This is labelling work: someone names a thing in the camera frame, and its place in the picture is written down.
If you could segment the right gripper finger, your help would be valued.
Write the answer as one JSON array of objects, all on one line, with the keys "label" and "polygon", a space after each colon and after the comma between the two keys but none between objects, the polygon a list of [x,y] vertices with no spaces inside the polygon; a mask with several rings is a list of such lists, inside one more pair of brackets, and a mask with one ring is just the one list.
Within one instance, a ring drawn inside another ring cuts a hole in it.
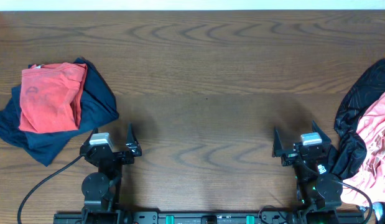
[{"label": "right gripper finger", "polygon": [[323,144],[331,144],[332,140],[319,128],[315,121],[312,121],[312,131],[318,133]]},{"label": "right gripper finger", "polygon": [[272,155],[281,156],[282,153],[283,153],[283,145],[279,136],[279,132],[276,128],[274,128],[274,141],[273,141]]}]

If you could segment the pink printed t-shirt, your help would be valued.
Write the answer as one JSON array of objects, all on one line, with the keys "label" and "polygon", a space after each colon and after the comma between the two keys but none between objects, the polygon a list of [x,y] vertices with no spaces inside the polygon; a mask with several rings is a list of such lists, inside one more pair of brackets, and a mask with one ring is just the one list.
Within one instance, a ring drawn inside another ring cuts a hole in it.
[{"label": "pink printed t-shirt", "polygon": [[343,182],[372,202],[385,202],[385,92],[360,117],[357,132],[366,145],[366,157],[358,172]]}]

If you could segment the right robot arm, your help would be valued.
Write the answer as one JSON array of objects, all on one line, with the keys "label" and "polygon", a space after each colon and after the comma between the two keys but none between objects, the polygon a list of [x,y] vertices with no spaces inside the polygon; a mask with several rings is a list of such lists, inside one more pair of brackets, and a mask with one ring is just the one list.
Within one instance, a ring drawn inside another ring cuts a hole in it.
[{"label": "right robot arm", "polygon": [[291,166],[297,182],[297,199],[302,205],[288,213],[286,223],[337,223],[336,208],[341,205],[340,179],[332,174],[332,140],[312,123],[312,132],[300,136],[291,148],[284,148],[279,132],[274,130],[272,157],[281,165]]}]

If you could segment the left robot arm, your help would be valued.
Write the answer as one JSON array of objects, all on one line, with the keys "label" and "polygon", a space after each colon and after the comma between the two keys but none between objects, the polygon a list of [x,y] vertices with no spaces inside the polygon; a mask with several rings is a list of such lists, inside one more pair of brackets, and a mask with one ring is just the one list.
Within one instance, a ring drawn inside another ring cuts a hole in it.
[{"label": "left robot arm", "polygon": [[134,163],[142,155],[132,125],[128,125],[126,150],[114,152],[109,133],[94,129],[80,148],[80,155],[98,168],[81,185],[85,197],[82,223],[132,223],[131,212],[119,204],[123,166]]}]

